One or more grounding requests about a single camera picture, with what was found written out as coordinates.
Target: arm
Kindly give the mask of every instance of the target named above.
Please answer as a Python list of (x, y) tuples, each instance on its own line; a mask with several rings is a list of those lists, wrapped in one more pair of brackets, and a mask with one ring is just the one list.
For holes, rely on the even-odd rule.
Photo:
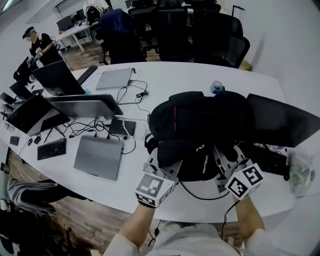
[(53, 45), (52, 42), (49, 43), (48, 46), (42, 50), (42, 55), (44, 55), (47, 51), (49, 51), (49, 49), (50, 49), (51, 47), (53, 47), (53, 46), (54, 46), (54, 45)]
[(155, 209), (138, 205), (133, 215), (120, 229), (119, 234), (140, 248), (147, 238)]
[(235, 206), (235, 211), (238, 217), (240, 235), (245, 245), (256, 230), (266, 230), (264, 221), (249, 196)]

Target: cap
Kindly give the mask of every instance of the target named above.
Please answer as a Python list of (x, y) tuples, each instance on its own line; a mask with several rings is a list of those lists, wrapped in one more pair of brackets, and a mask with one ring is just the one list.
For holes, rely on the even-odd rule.
[(23, 34), (22, 39), (25, 39), (27, 35), (31, 32), (36, 32), (35, 28), (33, 26), (29, 27)]

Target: silver laptop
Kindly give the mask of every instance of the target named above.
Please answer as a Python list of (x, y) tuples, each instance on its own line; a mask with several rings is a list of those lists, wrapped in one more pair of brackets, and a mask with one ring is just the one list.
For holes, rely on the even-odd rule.
[(123, 145), (123, 141), (82, 136), (73, 167), (97, 177), (116, 181)]
[(75, 118), (115, 118), (115, 114), (102, 100), (56, 101), (51, 104), (67, 116)]
[(99, 90), (126, 87), (130, 80), (132, 69), (130, 67), (104, 72), (95, 88)]

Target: person's shirt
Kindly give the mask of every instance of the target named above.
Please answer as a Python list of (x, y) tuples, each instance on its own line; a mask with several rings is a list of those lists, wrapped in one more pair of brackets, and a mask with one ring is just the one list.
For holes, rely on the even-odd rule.
[[(52, 43), (52, 40), (48, 34), (42, 33), (38, 35), (38, 38), (36, 41), (31, 43), (30, 47), (30, 53), (35, 57), (37, 55), (37, 49), (40, 48), (41, 51), (43, 51), (50, 43)], [(49, 65), (51, 63), (55, 63), (58, 61), (61, 61), (62, 58), (55, 49), (55, 47), (51, 47), (46, 53), (43, 54), (43, 56), (39, 59), (44, 66)]]
[(145, 254), (139, 252), (136, 245), (117, 234), (108, 246), (104, 256), (277, 256), (279, 252), (270, 242), (267, 233), (258, 229), (248, 240), (245, 249), (236, 249), (218, 236), (212, 235), (206, 230), (198, 232), (194, 230), (184, 230), (172, 234), (164, 240), (158, 242), (153, 250)]

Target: plastic bag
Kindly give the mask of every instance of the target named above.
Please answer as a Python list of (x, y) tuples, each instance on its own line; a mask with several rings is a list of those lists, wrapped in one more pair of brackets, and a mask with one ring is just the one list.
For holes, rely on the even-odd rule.
[(289, 151), (288, 164), (290, 166), (290, 190), (296, 197), (303, 197), (315, 178), (313, 158), (301, 148)]

